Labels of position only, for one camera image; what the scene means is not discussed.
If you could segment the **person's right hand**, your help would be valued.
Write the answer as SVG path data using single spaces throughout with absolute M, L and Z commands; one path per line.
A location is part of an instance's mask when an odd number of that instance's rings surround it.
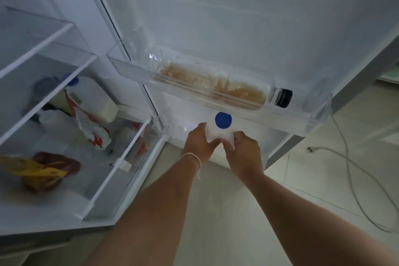
M 225 152 L 230 169 L 240 180 L 263 175 L 261 150 L 258 142 L 244 132 L 234 132 L 235 148 Z

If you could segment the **person's left hand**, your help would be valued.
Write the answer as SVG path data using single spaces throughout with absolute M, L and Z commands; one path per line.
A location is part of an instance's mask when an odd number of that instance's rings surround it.
M 199 161 L 200 167 L 208 162 L 216 148 L 210 148 L 205 135 L 206 123 L 199 123 L 198 126 L 190 131 L 183 148 L 183 155 L 192 157 L 194 161 Z

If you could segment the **white bottle with blue cap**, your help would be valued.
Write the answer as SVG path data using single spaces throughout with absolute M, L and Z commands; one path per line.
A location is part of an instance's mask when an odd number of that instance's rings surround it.
M 215 111 L 209 117 L 205 126 L 205 135 L 208 143 L 217 138 L 225 139 L 235 148 L 233 119 L 230 114 Z

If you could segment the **person's right forearm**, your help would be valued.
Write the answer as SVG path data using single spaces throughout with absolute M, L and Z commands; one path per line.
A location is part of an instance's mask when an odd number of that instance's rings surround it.
M 267 217 L 293 266 L 399 266 L 364 231 L 288 190 L 263 172 L 238 177 Z

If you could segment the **person's left forearm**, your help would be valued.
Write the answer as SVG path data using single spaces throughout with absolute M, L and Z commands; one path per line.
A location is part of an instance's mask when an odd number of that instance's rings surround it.
M 83 266 L 173 266 L 200 168 L 182 155 L 134 199 Z

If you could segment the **clear door shelf bin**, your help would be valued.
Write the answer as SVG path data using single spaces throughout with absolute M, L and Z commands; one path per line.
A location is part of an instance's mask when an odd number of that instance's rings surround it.
M 265 126 L 278 129 L 287 133 L 305 137 L 315 128 L 328 121 L 332 115 L 332 94 L 324 89 L 312 89 L 303 92 L 292 85 L 282 85 L 276 82 L 277 87 L 287 88 L 293 91 L 293 97 L 289 106 L 285 109 L 276 107 L 271 103 L 258 110 L 242 109 L 227 105 L 220 100 L 203 97 L 194 92 L 174 87 L 154 79 L 155 73 L 148 67 L 149 53 L 153 51 L 165 51 L 165 53 L 176 53 L 198 58 L 203 62 L 216 63 L 219 67 L 230 71 L 243 71 L 257 76 L 270 75 L 250 71 L 246 68 L 232 68 L 219 62 L 206 60 L 199 56 L 190 55 L 188 52 L 174 50 L 169 47 L 152 47 L 143 52 L 134 52 L 129 49 L 127 43 L 117 43 L 108 53 L 107 58 L 114 65 L 117 72 L 128 79 L 137 81 L 145 86 L 157 89 L 186 101 L 207 106 L 215 110 L 230 113 L 248 121 L 260 123 Z

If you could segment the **brown liquid bottle black cap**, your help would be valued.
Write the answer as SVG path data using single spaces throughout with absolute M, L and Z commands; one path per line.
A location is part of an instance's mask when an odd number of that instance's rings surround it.
M 149 53 L 148 67 L 159 82 L 242 109 L 258 110 L 269 103 L 285 109 L 293 97 L 292 90 L 277 87 L 270 75 L 228 72 L 216 63 L 187 55 L 153 51 Z

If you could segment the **red and white plastic bag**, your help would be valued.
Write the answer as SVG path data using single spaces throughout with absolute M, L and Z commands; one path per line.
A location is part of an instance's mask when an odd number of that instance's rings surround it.
M 64 90 L 64 95 L 72 116 L 78 124 L 78 128 L 95 149 L 105 150 L 112 141 L 109 129 L 98 123 L 91 115 L 78 107 L 69 97 L 66 90 Z

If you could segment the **white jug with blue cap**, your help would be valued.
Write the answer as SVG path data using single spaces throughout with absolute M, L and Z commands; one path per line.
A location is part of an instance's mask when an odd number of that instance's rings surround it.
M 112 98 L 92 78 L 75 76 L 66 85 L 66 94 L 73 107 L 78 107 L 99 123 L 115 120 L 118 107 Z

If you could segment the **red food bag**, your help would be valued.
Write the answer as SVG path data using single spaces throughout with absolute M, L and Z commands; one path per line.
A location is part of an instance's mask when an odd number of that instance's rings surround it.
M 31 160 L 40 167 L 21 177 L 21 183 L 35 193 L 53 191 L 64 178 L 76 175 L 81 169 L 79 161 L 61 154 L 41 151 L 34 154 Z

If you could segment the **white fridge body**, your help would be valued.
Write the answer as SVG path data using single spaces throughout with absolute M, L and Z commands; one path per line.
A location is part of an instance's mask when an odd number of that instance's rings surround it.
M 110 94 L 111 98 L 113 98 L 117 104 L 122 104 L 122 110 L 120 111 L 128 112 L 128 109 L 136 111 L 137 114 L 132 114 L 132 116 L 136 118 L 144 114 L 156 117 L 153 107 L 145 106 L 145 103 L 149 104 L 149 99 L 144 98 L 144 87 L 117 76 L 116 70 L 106 57 L 107 52 L 117 43 L 117 33 L 111 31 L 111 22 L 107 17 L 107 13 L 100 8 L 101 1 L 102 0 L 0 0 L 0 4 L 23 12 L 57 19 L 59 21 L 72 22 L 74 28 L 56 39 L 53 43 L 61 43 L 69 47 L 90 52 L 97 56 L 97 59 L 77 76 L 92 77 L 108 94 Z M 32 246 L 34 241 L 45 242 L 50 237 L 70 237 L 86 231 L 95 232 L 97 230 L 104 230 L 114 225 L 98 226 L 97 222 L 71 227 L 67 226 L 66 229 L 62 230 L 17 230 L 16 234 L 7 234 L 7 231 L 4 229 L 5 227 L 1 227 L 1 224 L 0 222 L 0 247 Z

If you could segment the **glass fridge shelf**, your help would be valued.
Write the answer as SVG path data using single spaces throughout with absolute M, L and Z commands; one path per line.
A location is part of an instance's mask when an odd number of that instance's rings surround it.
M 72 22 L 0 4 L 0 79 L 73 28 Z
M 50 43 L 1 70 L 0 146 L 96 59 L 90 52 Z

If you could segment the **dark grey lidded container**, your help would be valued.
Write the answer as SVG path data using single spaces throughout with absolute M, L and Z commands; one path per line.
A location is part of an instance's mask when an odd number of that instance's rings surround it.
M 37 81 L 32 86 L 31 101 L 35 104 L 41 102 L 49 93 L 62 83 L 62 80 L 57 76 L 45 77 Z M 61 89 L 54 97 L 52 97 L 44 106 L 41 107 L 43 111 L 60 110 L 71 116 L 71 110 L 67 102 L 66 93 Z

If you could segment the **yellow food packet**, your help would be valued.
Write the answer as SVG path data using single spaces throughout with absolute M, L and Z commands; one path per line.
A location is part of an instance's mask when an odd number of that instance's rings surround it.
M 66 171 L 45 167 L 31 159 L 0 155 L 0 171 L 17 177 L 56 177 L 63 178 Z

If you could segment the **glass shelf with white rail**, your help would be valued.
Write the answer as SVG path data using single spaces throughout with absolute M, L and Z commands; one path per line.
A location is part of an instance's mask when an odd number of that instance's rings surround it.
M 112 141 L 105 150 L 95 149 L 88 140 L 64 143 L 34 122 L 24 124 L 2 144 L 1 155 L 32 158 L 44 151 L 81 163 L 76 175 L 64 178 L 58 188 L 45 193 L 32 192 L 22 186 L 20 179 L 0 174 L 0 222 L 7 234 L 16 234 L 17 230 L 62 230 L 67 226 L 88 224 L 83 221 L 83 212 L 110 172 L 109 166 L 137 133 L 138 125 L 152 118 L 149 114 L 139 115 L 139 118 L 132 114 L 137 112 L 120 111 L 108 126 Z

